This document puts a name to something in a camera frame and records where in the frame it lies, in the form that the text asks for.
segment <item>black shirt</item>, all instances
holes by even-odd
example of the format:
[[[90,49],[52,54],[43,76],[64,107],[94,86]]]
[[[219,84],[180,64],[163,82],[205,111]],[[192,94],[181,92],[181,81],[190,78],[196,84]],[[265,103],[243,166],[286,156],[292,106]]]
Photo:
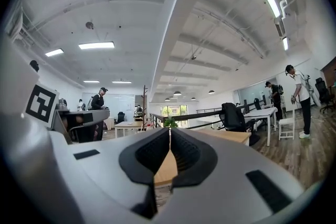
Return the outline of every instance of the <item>black shirt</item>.
[[[281,101],[281,98],[280,98],[280,94],[279,94],[279,89],[278,89],[278,86],[277,85],[272,85],[272,94],[275,94],[275,93],[278,93],[276,94],[274,97],[273,97],[273,100],[275,103],[279,103]]]
[[[101,107],[104,105],[104,99],[100,94],[96,94],[91,101],[91,109],[92,110],[99,110],[102,109]]]

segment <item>white stool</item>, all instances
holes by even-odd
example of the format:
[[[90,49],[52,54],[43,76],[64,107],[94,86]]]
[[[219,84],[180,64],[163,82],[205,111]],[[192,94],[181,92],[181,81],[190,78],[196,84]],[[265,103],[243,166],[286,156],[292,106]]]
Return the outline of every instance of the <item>white stool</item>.
[[[293,130],[288,132],[282,132],[281,126],[286,124],[293,124]],[[294,140],[294,133],[295,133],[295,107],[293,106],[293,117],[292,118],[286,118],[279,121],[279,140],[280,138],[293,138]]]

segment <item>window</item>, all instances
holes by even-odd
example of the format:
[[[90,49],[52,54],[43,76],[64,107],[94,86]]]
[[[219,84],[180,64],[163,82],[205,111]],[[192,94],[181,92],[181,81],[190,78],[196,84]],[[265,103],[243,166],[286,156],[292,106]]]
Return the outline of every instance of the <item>window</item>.
[[[171,117],[171,116],[183,116],[188,115],[187,105],[165,105],[161,107],[161,116]],[[180,128],[188,128],[189,123],[187,121],[176,122]]]

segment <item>white sneaker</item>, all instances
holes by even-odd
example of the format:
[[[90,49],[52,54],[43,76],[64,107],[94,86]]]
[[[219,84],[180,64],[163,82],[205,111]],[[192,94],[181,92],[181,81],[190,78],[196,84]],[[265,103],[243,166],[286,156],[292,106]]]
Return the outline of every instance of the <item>white sneaker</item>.
[[[308,138],[308,137],[310,137],[310,134],[305,134],[305,133],[303,132],[302,134],[300,133],[299,137],[300,137],[300,138]]]

